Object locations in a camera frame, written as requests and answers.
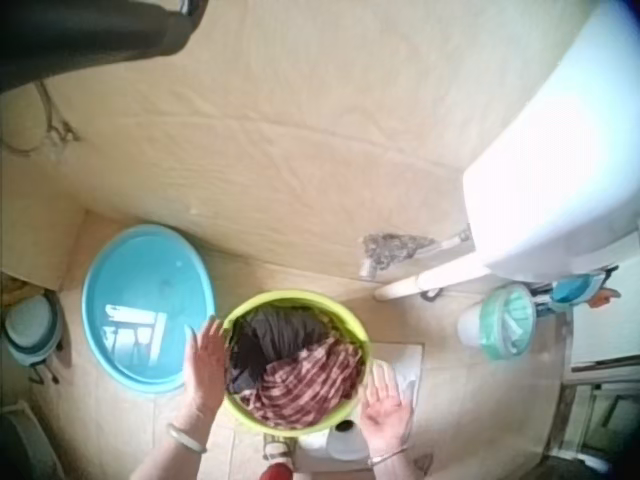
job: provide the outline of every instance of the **wall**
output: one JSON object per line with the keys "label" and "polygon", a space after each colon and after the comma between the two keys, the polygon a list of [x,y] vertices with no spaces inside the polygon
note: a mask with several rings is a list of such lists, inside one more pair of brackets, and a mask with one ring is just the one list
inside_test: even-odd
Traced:
{"label": "wall", "polygon": [[366,233],[465,225],[463,170],[593,4],[216,0],[177,56],[49,82],[84,138],[53,171],[101,213],[353,277]]}
{"label": "wall", "polygon": [[56,290],[84,208],[36,159],[3,152],[1,162],[2,271]]}

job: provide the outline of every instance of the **wrist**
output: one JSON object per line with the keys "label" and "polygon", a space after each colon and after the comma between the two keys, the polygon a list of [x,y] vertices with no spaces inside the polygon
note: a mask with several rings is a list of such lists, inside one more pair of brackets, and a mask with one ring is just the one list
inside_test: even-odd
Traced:
{"label": "wrist", "polygon": [[191,395],[187,395],[182,402],[178,418],[189,422],[197,421],[204,424],[212,424],[217,412],[218,408],[198,401],[197,398]]}
{"label": "wrist", "polygon": [[401,450],[403,446],[404,444],[400,440],[385,442],[380,445],[372,445],[369,447],[369,456],[373,458],[389,455]]}

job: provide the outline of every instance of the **blue bowl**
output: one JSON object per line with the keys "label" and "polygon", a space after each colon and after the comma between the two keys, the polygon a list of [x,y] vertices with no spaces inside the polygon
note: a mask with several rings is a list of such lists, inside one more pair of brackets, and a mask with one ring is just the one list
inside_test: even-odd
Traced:
{"label": "blue bowl", "polygon": [[144,393],[182,386],[185,326],[200,330],[214,311],[202,259],[158,225],[114,238],[93,261],[82,294],[91,350],[111,376]]}

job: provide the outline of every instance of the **bracelet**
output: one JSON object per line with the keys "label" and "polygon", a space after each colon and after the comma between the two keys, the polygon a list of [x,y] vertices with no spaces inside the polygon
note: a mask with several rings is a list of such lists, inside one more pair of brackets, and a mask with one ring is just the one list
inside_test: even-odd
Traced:
{"label": "bracelet", "polygon": [[367,464],[371,468],[373,468],[377,465],[380,465],[382,462],[386,462],[390,458],[395,457],[396,455],[404,452],[406,449],[407,449],[407,446],[405,445],[404,447],[399,448],[395,452],[385,453],[384,455],[378,455],[377,457],[371,457],[369,460],[367,460]]}
{"label": "bracelet", "polygon": [[207,453],[206,447],[200,445],[193,438],[176,427],[173,423],[167,423],[167,433],[171,435],[174,440],[176,440],[178,443],[181,443],[192,452],[195,452],[199,455]]}

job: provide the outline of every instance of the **plaid cloth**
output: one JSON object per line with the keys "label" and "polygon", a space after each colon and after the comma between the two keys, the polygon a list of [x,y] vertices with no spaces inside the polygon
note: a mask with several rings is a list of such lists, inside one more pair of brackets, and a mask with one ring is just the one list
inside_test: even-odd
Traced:
{"label": "plaid cloth", "polygon": [[357,346],[330,336],[294,358],[269,364],[260,386],[238,397],[272,427],[310,427],[356,394],[363,365]]}

